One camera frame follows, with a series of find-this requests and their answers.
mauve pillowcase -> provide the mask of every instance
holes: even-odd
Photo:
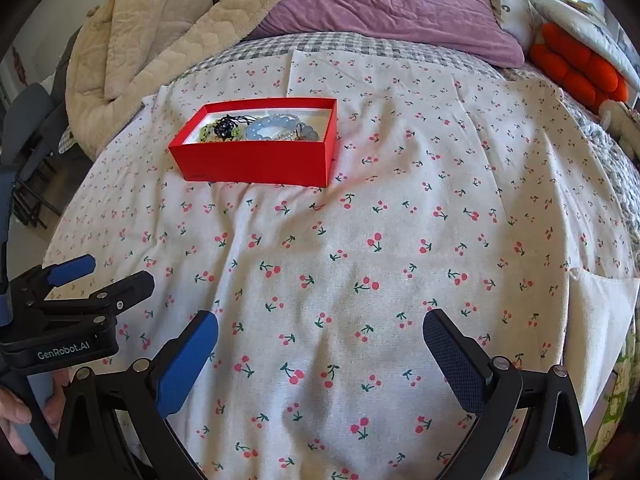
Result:
[[[446,46],[501,67],[524,63],[490,0],[282,0],[248,39],[327,31]]]

open red cardboard box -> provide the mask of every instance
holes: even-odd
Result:
[[[326,110],[320,140],[230,140],[198,142],[200,128],[211,114],[253,115],[262,108],[272,113]],[[204,105],[187,121],[169,150],[185,180],[204,182],[258,182],[326,187],[336,136],[337,101],[323,97],[245,99]]]

beige blanket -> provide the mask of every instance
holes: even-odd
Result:
[[[279,1],[107,0],[82,26],[66,73],[69,125],[84,152],[96,158],[143,97],[241,41]]]

white plush toy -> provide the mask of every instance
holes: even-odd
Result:
[[[618,140],[620,148],[631,160],[640,158],[640,114],[624,103],[607,99],[600,105],[600,126]]]

metal bolt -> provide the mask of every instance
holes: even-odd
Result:
[[[566,371],[566,368],[561,366],[561,365],[554,366],[554,373],[558,377],[567,377],[567,375],[568,375],[568,372]]]
[[[137,372],[144,372],[147,368],[149,368],[149,359],[142,358],[133,363],[133,369]]]
[[[82,379],[86,379],[89,376],[89,372],[91,371],[91,368],[88,367],[83,367],[80,368],[77,372],[76,372],[76,379],[82,381]]]
[[[494,366],[498,368],[498,370],[508,370],[511,363],[505,357],[494,357]]]

